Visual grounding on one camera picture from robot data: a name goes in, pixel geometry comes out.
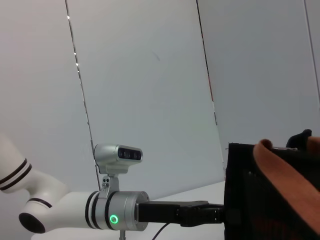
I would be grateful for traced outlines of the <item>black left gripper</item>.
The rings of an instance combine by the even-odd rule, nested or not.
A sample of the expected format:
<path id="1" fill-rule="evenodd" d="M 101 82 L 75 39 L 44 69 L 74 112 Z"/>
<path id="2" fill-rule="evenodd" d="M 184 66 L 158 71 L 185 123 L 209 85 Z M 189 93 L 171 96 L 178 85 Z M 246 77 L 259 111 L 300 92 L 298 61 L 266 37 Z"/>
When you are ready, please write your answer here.
<path id="1" fill-rule="evenodd" d="M 210 204 L 207 201 L 148 201 L 136 207 L 136 220 L 139 223 L 178 224 L 182 227 L 196 227 L 203 224 L 223 223 L 223 204 Z"/>

